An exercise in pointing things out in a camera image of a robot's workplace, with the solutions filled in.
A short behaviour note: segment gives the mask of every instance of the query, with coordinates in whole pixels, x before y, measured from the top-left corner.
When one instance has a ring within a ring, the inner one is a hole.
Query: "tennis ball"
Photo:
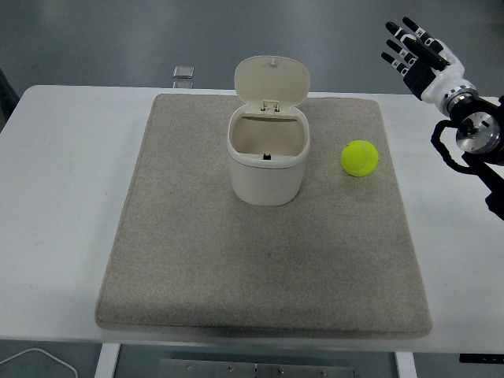
[[[378,151],[370,142],[354,140],[341,153],[341,166],[351,176],[363,177],[371,174],[378,165]]]

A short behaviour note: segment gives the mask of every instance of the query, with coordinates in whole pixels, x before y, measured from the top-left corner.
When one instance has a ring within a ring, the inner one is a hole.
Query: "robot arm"
[[[382,58],[401,75],[406,86],[421,101],[433,104],[449,117],[436,126],[432,145],[446,164],[457,172],[478,176],[491,190],[486,201],[490,211],[504,220],[504,179],[485,163],[504,165],[504,96],[496,106],[479,97],[476,88],[464,79],[464,66],[440,40],[434,39],[408,17],[407,31],[393,22],[387,30],[395,37],[387,45],[398,55],[382,53]],[[465,153],[468,166],[455,162],[441,142],[445,128],[457,129],[456,142]]]

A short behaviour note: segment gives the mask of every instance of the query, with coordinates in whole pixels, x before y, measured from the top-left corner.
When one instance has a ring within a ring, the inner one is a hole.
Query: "bin lid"
[[[249,57],[236,67],[235,89],[247,103],[262,106],[264,101],[274,101],[280,108],[297,106],[308,95],[309,72],[288,57]]]

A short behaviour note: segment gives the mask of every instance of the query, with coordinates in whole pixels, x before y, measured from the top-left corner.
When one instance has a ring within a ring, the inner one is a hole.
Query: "felt mat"
[[[431,320],[378,104],[308,98],[298,107],[312,144],[300,192],[279,207],[248,205],[231,188],[226,133],[241,105],[234,96],[156,97],[97,324],[239,335],[426,334]],[[341,169],[341,150],[354,139],[380,152],[370,176]]]

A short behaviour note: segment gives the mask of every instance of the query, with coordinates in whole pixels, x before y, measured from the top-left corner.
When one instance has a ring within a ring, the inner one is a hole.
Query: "robot finger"
[[[408,65],[411,66],[415,63],[415,61],[417,61],[417,57],[415,55],[411,54],[408,50],[403,49],[400,45],[390,39],[387,40],[387,46],[395,51]]]
[[[429,46],[436,53],[439,53],[440,51],[443,50],[443,46],[441,45],[441,43],[439,43],[436,39],[434,39],[429,33],[427,33],[420,26],[411,21],[410,18],[403,17],[402,22],[404,22],[404,25],[406,25],[408,28],[411,29],[413,33],[415,33],[415,35],[420,39],[420,41],[422,41],[425,44],[425,46]]]
[[[405,65],[404,63],[398,61],[397,59],[394,59],[391,55],[387,53],[381,53],[381,57],[392,67],[394,67],[402,76],[405,76],[408,71],[410,70],[410,67],[408,65]]]
[[[385,27],[387,30],[399,41],[403,41],[405,37],[411,38],[411,39],[416,39],[413,37],[410,33],[408,33],[406,30],[403,28],[400,28],[397,24],[394,24],[392,21],[388,21],[385,24]]]

